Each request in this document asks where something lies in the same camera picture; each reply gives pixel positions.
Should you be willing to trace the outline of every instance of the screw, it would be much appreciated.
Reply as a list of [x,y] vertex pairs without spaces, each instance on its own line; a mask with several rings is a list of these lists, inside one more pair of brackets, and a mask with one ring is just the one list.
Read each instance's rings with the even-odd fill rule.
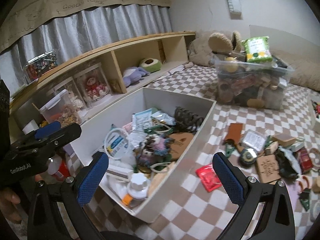
[[284,182],[283,182],[282,180],[278,180],[278,185],[279,185],[280,187],[284,187]]
[[257,182],[257,179],[255,177],[253,177],[253,176],[250,176],[248,178],[248,181],[250,181],[251,183],[255,183],[255,182]]
[[39,180],[38,182],[37,182],[37,186],[38,187],[42,187],[44,185],[44,181],[43,180]]
[[74,180],[75,180],[74,177],[67,177],[67,178],[66,178],[66,182],[67,182],[67,183],[72,183]]

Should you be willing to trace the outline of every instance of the white bottle cap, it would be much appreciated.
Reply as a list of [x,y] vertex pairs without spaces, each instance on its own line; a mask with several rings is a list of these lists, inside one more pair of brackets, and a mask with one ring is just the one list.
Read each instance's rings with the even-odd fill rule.
[[129,195],[135,199],[145,199],[147,197],[149,180],[143,173],[132,174],[131,181],[128,184],[127,190]]

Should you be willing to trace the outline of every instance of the human hand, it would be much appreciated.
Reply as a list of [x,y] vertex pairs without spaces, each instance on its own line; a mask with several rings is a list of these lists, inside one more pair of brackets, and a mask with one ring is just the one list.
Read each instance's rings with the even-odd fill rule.
[[[38,182],[39,180],[42,180],[41,176],[36,175],[35,181]],[[15,224],[20,224],[22,220],[18,210],[14,206],[19,203],[20,198],[12,189],[7,187],[0,190],[0,211],[7,220]]]

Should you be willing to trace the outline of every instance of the beige valance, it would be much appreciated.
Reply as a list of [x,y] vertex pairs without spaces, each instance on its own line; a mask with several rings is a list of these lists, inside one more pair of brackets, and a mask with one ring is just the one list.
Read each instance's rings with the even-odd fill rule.
[[38,0],[9,15],[0,28],[0,52],[46,21],[63,17],[90,7],[113,4],[170,6],[170,0]]

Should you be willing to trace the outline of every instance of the red packet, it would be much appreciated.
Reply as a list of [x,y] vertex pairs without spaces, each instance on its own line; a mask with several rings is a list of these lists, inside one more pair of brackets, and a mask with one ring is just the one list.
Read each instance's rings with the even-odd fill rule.
[[214,169],[212,168],[212,164],[208,164],[196,170],[196,174],[201,179],[201,182],[204,188],[211,192],[218,187],[220,187],[221,181],[219,180],[217,174],[215,173]]

